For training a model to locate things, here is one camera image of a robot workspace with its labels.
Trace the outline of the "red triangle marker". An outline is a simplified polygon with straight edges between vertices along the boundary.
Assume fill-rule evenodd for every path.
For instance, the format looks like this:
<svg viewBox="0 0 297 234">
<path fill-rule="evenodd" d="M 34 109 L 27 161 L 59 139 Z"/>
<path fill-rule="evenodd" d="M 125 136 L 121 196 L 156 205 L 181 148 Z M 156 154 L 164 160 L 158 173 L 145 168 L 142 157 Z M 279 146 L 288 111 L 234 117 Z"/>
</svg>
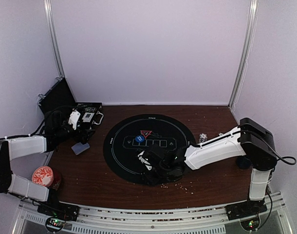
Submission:
<svg viewBox="0 0 297 234">
<path fill-rule="evenodd" d="M 151 130 L 141 130 L 140 133 L 146 139 L 152 133 L 152 131 Z"/>
</svg>

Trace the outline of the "blue small blind button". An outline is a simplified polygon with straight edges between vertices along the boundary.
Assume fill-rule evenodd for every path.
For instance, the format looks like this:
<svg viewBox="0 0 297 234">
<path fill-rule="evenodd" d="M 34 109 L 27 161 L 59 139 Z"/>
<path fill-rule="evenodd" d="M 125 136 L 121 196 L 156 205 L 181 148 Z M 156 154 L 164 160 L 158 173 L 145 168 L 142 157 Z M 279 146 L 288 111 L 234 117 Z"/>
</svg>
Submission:
<svg viewBox="0 0 297 234">
<path fill-rule="evenodd" d="M 145 141 L 145 137 L 143 135 L 138 135 L 135 137 L 135 141 L 138 143 L 141 143 L 141 142 Z"/>
</svg>

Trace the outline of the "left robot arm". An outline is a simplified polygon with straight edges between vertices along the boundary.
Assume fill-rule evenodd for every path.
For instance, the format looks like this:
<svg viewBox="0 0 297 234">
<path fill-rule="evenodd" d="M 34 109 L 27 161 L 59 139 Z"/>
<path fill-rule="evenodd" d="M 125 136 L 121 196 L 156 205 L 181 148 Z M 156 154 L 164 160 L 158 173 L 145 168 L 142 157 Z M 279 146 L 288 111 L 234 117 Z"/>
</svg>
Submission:
<svg viewBox="0 0 297 234">
<path fill-rule="evenodd" d="M 62 204 L 49 198 L 49 188 L 15 175 L 10 162 L 20 157 L 51 152 L 70 138 L 86 144 L 95 133 L 92 127 L 94 117 L 92 112 L 76 109 L 66 117 L 60 110 L 54 110 L 46 114 L 35 132 L 0 138 L 0 193 L 44 202 L 43 207 L 51 216 L 59 216 L 63 211 Z"/>
</svg>

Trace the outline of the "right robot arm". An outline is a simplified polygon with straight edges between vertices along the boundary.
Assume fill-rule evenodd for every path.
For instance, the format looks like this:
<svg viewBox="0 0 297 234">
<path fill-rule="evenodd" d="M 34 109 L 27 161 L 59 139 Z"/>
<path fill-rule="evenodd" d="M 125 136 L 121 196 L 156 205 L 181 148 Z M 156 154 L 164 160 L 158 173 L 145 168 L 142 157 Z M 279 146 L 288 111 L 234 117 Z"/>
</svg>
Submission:
<svg viewBox="0 0 297 234">
<path fill-rule="evenodd" d="M 248 200 L 242 205 L 246 215 L 253 215 L 261 207 L 277 163 L 297 162 L 293 156 L 280 156 L 272 133 L 247 117 L 229 132 L 205 142 L 191 143 L 176 151 L 153 144 L 137 156 L 145 167 L 143 176 L 148 185 L 178 181 L 191 171 L 232 157 L 237 158 L 238 167 L 252 168 Z"/>
</svg>

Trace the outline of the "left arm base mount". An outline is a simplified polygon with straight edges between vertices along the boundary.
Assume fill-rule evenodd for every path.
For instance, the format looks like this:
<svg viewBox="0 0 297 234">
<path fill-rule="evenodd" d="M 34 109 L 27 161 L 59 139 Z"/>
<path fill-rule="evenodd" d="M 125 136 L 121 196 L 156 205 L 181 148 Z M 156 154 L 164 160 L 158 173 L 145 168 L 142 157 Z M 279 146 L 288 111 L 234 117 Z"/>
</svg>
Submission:
<svg viewBox="0 0 297 234">
<path fill-rule="evenodd" d="M 49 205 L 37 205 L 37 212 L 47 215 L 45 228 L 50 233 L 60 232 L 68 221 L 77 221 L 80 207 L 76 205 L 60 203 L 58 208 Z"/>
</svg>

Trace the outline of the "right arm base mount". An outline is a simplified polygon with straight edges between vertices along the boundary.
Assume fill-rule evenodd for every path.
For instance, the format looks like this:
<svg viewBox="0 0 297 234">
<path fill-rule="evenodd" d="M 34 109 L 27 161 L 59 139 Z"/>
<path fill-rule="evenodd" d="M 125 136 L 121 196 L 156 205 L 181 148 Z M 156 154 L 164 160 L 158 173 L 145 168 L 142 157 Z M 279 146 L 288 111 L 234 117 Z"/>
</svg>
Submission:
<svg viewBox="0 0 297 234">
<path fill-rule="evenodd" d="M 246 231 L 256 231 L 261 226 L 260 213 L 267 211 L 264 201 L 247 200 L 225 207 L 228 220 L 240 219 L 241 227 Z"/>
</svg>

